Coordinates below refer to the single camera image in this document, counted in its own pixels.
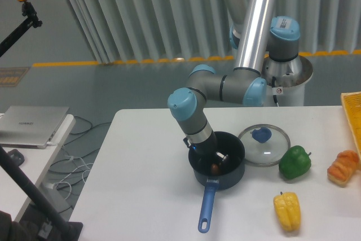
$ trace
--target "label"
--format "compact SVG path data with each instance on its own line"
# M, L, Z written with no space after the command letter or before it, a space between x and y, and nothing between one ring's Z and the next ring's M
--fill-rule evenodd
M272 95L283 95L283 87L273 87Z
M51 229L52 229L52 226L50 224L44 222L38 233L38 236L41 238L47 239L49 236L49 233L51 232Z
M283 29L289 29L291 26L292 19L288 18L278 18L276 27L277 28L283 28Z

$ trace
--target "sticker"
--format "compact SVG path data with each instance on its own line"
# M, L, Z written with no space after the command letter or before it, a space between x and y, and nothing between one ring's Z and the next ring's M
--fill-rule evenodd
M25 68L0 68L0 87L16 87L29 71Z
M283 95L283 87L273 87L272 95Z
M289 27L291 26L291 23L292 23L292 19L278 18L276 27L283 28L283 29L289 29Z

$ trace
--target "white cable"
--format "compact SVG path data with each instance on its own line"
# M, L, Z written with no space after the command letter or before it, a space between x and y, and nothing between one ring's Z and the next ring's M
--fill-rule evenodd
M60 149L63 150L63 151L67 154L67 155L64 155L65 157L66 157L66 156L71 156L71 155L68 153L68 151L67 151L66 149L64 149L63 147L61 147ZM72 161L75 166L78 166L78 165L74 162L74 160L69 160L69 161L67 161L67 162L70 162L70 161Z
M70 172L67 176L65 176L60 182L63 182L65 179L67 179L70 175L73 174L73 172L75 172L78 168L81 168L83 166L88 166L88 165L93 165L93 163L88 163L88 164L85 164L85 165L80 165L80 166L77 166L72 172Z
M84 173L85 172L89 172L90 169L87 169L87 170L84 170L83 173L81 174L81 178L83 179L83 182L85 183L85 180L84 180Z
M60 181L60 182L54 184L55 188L56 188L59 184L61 184L61 183L66 183L66 184L69 186L69 188L70 188L69 194L68 194L68 196L65 198L65 200L67 200L67 199L70 197L71 193L72 193L72 185L71 185L70 183L68 183L68 182Z
M73 156L73 155L65 155L65 157L69 157L69 161L72 161L74 159L80 159L84 165L86 165L85 161L83 158L78 157L78 156Z

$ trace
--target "laptop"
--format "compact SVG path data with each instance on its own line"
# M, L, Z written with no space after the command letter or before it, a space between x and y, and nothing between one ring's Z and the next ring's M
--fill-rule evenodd
M11 106L0 118L3 147L46 148L69 107Z

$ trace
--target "black pole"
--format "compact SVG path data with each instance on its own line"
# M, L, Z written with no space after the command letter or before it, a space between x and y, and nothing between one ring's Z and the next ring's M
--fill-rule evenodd
M63 240L78 240L80 235L79 225L73 227L72 224L80 222L66 222L55 208L41 194L38 188L29 180L25 173L12 161L6 151L0 146L0 166L17 183L17 185L27 194L37 208L55 225L61 232Z
M33 25L31 18L26 18L9 36L0 43L0 57Z

